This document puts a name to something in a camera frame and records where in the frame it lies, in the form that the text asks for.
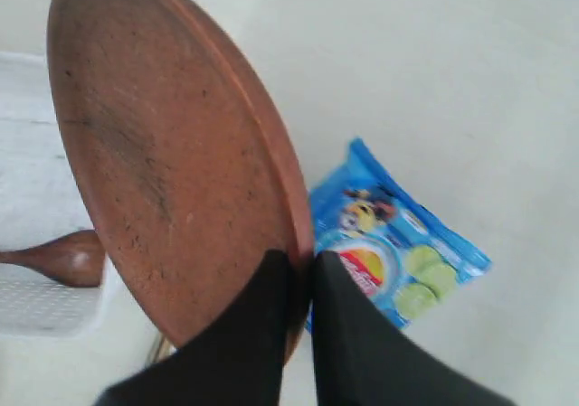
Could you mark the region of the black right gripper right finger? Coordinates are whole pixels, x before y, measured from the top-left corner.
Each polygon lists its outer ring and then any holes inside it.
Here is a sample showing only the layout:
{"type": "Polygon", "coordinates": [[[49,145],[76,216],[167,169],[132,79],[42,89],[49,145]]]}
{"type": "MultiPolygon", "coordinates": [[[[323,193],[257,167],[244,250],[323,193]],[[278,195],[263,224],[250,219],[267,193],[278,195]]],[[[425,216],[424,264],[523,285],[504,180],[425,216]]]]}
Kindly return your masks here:
{"type": "Polygon", "coordinates": [[[426,353],[363,294],[338,255],[313,265],[312,348],[320,405],[509,405],[426,353]]]}

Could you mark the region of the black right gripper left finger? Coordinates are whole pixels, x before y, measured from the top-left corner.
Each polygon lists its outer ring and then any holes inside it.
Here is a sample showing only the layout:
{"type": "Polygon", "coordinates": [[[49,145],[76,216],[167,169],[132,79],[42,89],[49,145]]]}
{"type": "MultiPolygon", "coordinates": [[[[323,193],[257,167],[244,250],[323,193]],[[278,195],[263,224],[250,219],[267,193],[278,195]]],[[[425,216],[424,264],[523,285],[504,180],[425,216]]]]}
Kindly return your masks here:
{"type": "Polygon", "coordinates": [[[252,278],[201,334],[107,388],[98,405],[276,405],[280,400],[293,275],[265,252],[252,278]]]}

